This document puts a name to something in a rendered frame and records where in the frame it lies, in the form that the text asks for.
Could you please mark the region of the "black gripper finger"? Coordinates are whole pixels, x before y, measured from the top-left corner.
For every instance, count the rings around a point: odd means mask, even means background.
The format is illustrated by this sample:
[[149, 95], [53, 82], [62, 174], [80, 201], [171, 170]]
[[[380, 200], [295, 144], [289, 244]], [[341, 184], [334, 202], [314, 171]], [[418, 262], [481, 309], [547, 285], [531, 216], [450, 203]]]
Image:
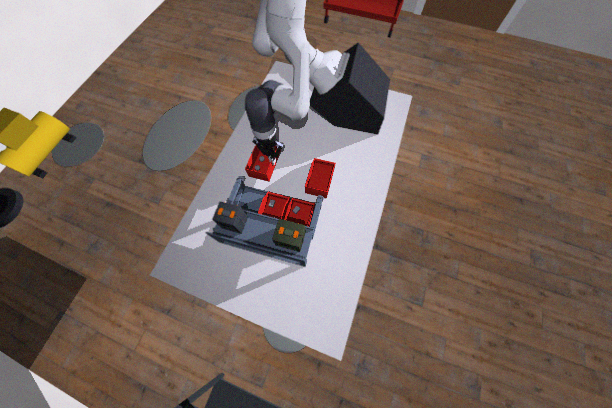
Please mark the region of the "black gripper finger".
[[275, 148], [271, 147], [271, 144], [267, 145], [268, 149], [270, 151], [271, 161], [272, 161], [273, 165], [275, 165], [276, 158], [278, 157], [279, 151], [282, 149], [283, 144], [284, 144], [283, 142], [281, 142], [281, 143], [277, 142], [277, 150], [276, 150], [276, 152], [275, 152]]
[[263, 144], [261, 145], [261, 144], [260, 144], [260, 143], [257, 141], [256, 137], [254, 137], [254, 139], [253, 139], [253, 143], [254, 143], [254, 144], [256, 144], [256, 146], [259, 148], [259, 150], [262, 152], [262, 154], [263, 154], [263, 155], [265, 155], [265, 154], [266, 154], [266, 155], [268, 156], [269, 161], [271, 162], [271, 158], [270, 158], [271, 156], [270, 156], [270, 151], [269, 151], [268, 147], [266, 147], [266, 145], [263, 145]]

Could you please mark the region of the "red bin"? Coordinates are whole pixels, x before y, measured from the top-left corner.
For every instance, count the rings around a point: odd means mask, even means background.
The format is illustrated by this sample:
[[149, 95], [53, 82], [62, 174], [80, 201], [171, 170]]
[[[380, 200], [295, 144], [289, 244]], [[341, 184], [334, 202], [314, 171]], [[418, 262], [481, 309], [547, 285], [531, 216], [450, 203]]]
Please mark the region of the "red bin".
[[305, 193], [327, 198], [335, 164], [314, 158], [305, 184]]
[[[275, 200], [273, 208], [268, 206], [270, 200]], [[281, 218], [284, 220], [290, 200], [291, 199], [288, 196], [267, 192], [267, 194], [262, 200], [258, 214], [270, 216], [277, 219]]]
[[[292, 210], [298, 206], [300, 210], [295, 214]], [[290, 201], [284, 220], [310, 226], [315, 204], [312, 202], [292, 198]]]
[[[281, 150], [279, 151], [279, 154], [280, 152]], [[279, 154], [278, 154], [278, 157], [279, 157]], [[263, 162], [259, 160], [259, 157], [261, 156], [264, 157]], [[278, 160], [278, 157], [276, 158], [276, 162]], [[276, 165], [276, 162], [275, 162], [275, 165]], [[256, 165], [260, 166], [260, 170], [255, 170]], [[249, 177], [253, 177], [256, 179], [260, 179], [260, 180], [269, 182], [272, 176], [273, 170], [275, 168], [275, 165], [272, 164], [272, 161], [271, 162], [269, 161], [269, 158], [266, 154], [263, 155], [262, 152], [259, 150], [259, 148], [255, 146], [249, 158], [249, 161], [246, 165], [245, 170]]]

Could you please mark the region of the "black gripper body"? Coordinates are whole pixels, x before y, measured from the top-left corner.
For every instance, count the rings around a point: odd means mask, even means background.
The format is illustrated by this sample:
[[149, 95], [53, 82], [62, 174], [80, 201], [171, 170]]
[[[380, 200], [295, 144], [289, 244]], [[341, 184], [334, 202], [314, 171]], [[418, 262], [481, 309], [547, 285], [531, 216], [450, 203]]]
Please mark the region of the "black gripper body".
[[278, 140], [276, 139], [276, 133], [274, 134], [273, 137], [271, 137], [272, 139], [266, 139], [266, 140], [261, 140], [261, 139], [257, 139], [257, 141], [260, 144], [266, 145], [266, 147], [268, 147], [267, 145], [271, 144], [271, 147], [274, 147], [275, 145], [277, 145]]

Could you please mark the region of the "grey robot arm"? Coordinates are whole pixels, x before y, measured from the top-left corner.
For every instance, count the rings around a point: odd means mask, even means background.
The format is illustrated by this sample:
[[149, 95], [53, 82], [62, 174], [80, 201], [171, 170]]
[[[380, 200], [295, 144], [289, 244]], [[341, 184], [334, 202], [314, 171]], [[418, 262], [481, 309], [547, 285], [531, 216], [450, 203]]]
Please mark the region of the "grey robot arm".
[[278, 48], [284, 52], [293, 66], [294, 92], [274, 80], [248, 92], [245, 110], [257, 139], [272, 139], [276, 133], [275, 112], [291, 121], [307, 115], [309, 82], [321, 95], [343, 78], [350, 54], [344, 52], [341, 56], [336, 50], [320, 52], [310, 45], [304, 30], [305, 7], [306, 0], [261, 0], [252, 46], [265, 57], [274, 55]]

